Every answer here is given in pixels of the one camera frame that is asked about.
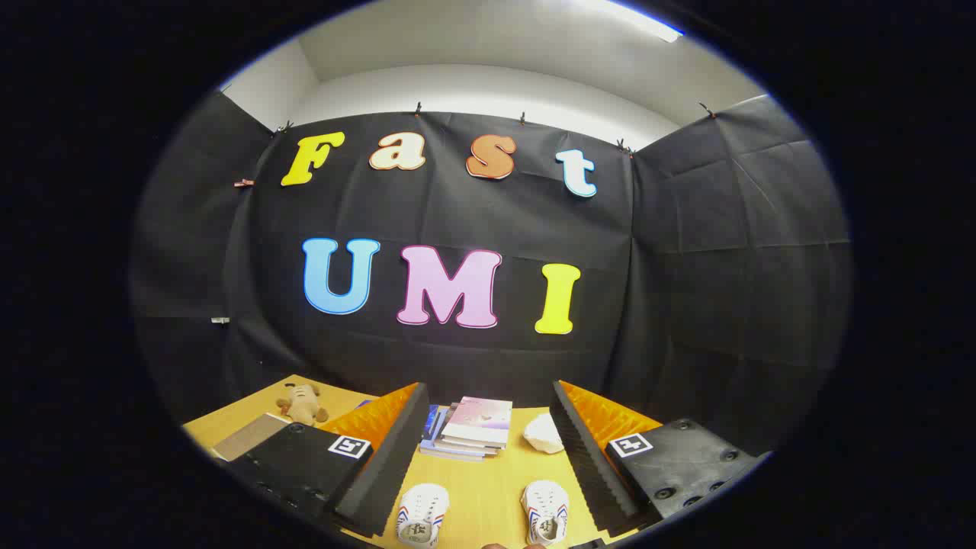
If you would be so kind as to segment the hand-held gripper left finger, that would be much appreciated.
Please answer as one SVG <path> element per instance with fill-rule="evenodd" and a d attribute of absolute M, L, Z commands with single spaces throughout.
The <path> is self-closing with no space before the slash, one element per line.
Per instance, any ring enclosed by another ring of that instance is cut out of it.
<path fill-rule="evenodd" d="M 418 382 L 322 426 L 290 422 L 230 459 L 230 475 L 324 531 L 382 535 L 429 404 Z"/>

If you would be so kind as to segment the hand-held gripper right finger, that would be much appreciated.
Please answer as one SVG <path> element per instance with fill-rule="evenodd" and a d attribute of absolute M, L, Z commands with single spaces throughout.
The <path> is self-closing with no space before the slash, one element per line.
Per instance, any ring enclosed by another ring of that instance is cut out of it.
<path fill-rule="evenodd" d="M 704 506 L 766 462 L 692 419 L 658 422 L 557 380 L 550 414 L 596 527 L 614 536 Z"/>

